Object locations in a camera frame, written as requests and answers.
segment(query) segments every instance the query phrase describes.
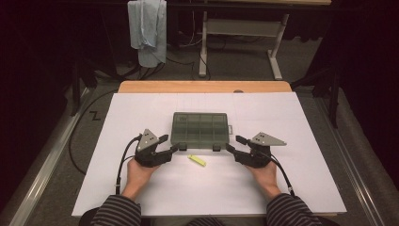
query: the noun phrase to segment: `blue towel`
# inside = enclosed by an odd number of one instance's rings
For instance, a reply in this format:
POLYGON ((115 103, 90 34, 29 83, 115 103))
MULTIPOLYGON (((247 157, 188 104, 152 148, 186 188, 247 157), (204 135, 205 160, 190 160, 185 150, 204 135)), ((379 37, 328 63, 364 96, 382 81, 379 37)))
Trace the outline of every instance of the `blue towel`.
POLYGON ((138 0, 127 3, 131 46, 146 68, 167 61, 167 2, 138 0))

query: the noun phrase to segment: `gray triangular attachment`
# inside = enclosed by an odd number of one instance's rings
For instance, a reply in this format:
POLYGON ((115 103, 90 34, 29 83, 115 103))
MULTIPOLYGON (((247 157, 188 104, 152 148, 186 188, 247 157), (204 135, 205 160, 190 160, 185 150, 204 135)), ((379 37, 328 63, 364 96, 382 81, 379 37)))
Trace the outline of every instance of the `gray triangular attachment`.
POLYGON ((153 134, 149 129, 145 129, 140 142, 138 142, 137 148, 139 150, 146 149, 150 147, 152 144, 156 143, 157 141, 158 138, 156 137, 156 135, 153 134))
POLYGON ((262 146, 285 146, 286 142, 277 139, 275 137, 271 137, 263 132, 259 133, 257 136, 253 137, 251 140, 252 143, 259 144, 262 146))

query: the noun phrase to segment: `gray plastic box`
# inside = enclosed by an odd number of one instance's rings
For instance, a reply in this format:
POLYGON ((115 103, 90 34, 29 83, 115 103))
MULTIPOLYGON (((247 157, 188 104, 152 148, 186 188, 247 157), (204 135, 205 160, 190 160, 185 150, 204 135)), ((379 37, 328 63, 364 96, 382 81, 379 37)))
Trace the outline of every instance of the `gray plastic box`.
POLYGON ((225 113, 176 112, 173 115, 172 144, 185 143, 188 149, 226 149, 229 126, 225 113))

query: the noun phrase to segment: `gray carpet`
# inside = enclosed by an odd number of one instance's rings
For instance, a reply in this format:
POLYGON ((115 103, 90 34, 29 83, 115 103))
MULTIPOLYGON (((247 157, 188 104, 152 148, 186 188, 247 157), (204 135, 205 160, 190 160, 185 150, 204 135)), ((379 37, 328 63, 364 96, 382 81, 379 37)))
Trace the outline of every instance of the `gray carpet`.
MULTIPOLYGON (((282 43, 278 53, 278 61, 284 80, 295 81, 305 74, 318 44, 319 41, 302 43, 299 40, 285 40, 282 43)), ((223 45, 224 41, 220 39, 210 41, 210 47, 215 49, 221 48, 223 45)), ((270 65, 266 60, 266 45, 271 45, 270 40, 256 42, 228 41, 223 50, 210 50, 208 66, 211 80, 273 80, 270 65)), ((148 77, 149 80, 199 79, 197 77, 198 47, 183 48, 180 51, 169 49, 168 58, 184 63, 194 62, 194 71, 192 72, 191 65, 168 61, 162 71, 148 77)), ((93 90, 90 97, 91 101, 118 86, 119 83, 110 79, 99 79, 99 86, 93 90)), ((325 112, 320 110, 318 104, 320 100, 311 97, 309 88, 300 89, 297 94, 348 210, 345 214, 328 218, 340 225, 374 225, 365 214, 363 205, 359 201, 358 194, 348 176, 340 156, 339 147, 324 120, 325 112)), ((111 94, 99 99, 90 107, 76 126, 72 138, 72 155, 76 165, 82 170, 88 168, 110 100, 111 94), (94 121, 93 113, 89 113, 89 111, 96 111, 97 118, 100 120, 94 121)), ((342 135, 345 146, 370 190, 385 225, 395 225, 399 222, 398 192, 375 157, 342 93, 338 110, 338 124, 338 132, 342 135)), ((24 192, 30 186, 29 182, 33 180, 32 177, 34 178, 35 172, 38 171, 45 156, 46 151, 43 151, 26 176, 19 191, 15 193, 7 210, 1 216, 1 225, 9 224, 13 212, 24 197, 24 192)), ((68 147, 66 147, 27 225, 77 225, 79 218, 71 217, 71 213, 83 179, 83 174, 79 173, 73 166, 68 147)))

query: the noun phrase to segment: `person's left hand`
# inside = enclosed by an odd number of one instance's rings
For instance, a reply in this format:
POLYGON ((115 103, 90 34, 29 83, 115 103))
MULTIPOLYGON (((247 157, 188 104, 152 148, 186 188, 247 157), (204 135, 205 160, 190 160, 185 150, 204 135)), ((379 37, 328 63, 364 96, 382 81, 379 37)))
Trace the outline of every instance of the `person's left hand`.
POLYGON ((142 167, 134 159, 130 160, 127 164, 127 182, 126 187, 122 191, 122 196, 135 200, 136 196, 149 181, 152 174, 160 166, 153 168, 142 167))

